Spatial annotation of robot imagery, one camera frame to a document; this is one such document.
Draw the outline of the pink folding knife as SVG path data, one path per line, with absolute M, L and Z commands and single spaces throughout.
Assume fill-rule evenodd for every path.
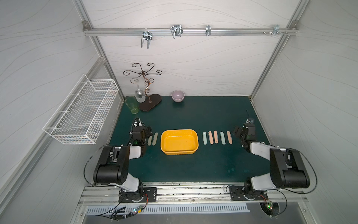
M 213 135 L 214 135 L 214 142 L 215 142 L 215 144 L 218 144 L 218 143 L 219 143 L 219 138 L 218 138 L 218 133 L 217 133 L 216 130 L 213 132 Z
M 214 139 L 213 139 L 213 133 L 211 131 L 208 132 L 208 136 L 209 136 L 209 142 L 211 145 L 214 144 Z

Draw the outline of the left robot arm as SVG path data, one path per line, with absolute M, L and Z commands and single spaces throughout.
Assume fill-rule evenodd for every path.
M 104 146 L 93 173 L 95 185 L 111 185 L 124 193 L 122 198 L 140 202 L 145 196 L 143 183 L 129 173 L 130 160 L 144 156 L 152 129 L 135 118 L 129 132 L 129 142 L 122 146 Z

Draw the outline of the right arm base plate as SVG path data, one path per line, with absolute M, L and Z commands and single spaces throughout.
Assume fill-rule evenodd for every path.
M 226 188 L 231 201 L 265 201 L 268 196 L 265 191 L 253 190 L 250 187 L 229 185 Z

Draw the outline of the mint folding knife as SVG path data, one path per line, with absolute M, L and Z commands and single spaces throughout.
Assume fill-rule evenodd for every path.
M 220 132 L 220 137 L 221 137 L 222 145 L 225 145 L 226 144 L 226 139 L 225 139 L 225 134 L 223 132 Z
M 203 138 L 203 144 L 204 144 L 204 145 L 207 145 L 208 140 L 207 140 L 207 133 L 206 133 L 206 132 L 203 132 L 202 138 Z

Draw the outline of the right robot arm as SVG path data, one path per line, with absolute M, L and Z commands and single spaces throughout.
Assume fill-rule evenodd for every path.
M 240 127 L 235 126 L 234 135 L 240 139 L 241 146 L 248 153 L 269 161 L 269 173 L 249 177 L 244 182 L 242 193 L 246 198 L 253 200 L 268 190 L 307 189 L 310 187 L 309 174 L 300 151 L 258 142 L 256 127 L 250 120 Z

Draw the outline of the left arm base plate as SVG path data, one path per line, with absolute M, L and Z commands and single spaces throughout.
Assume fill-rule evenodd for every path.
M 143 187 L 139 188 L 135 192 L 119 191 L 119 203 L 149 203 L 156 202 L 157 200 L 157 188 L 155 187 Z

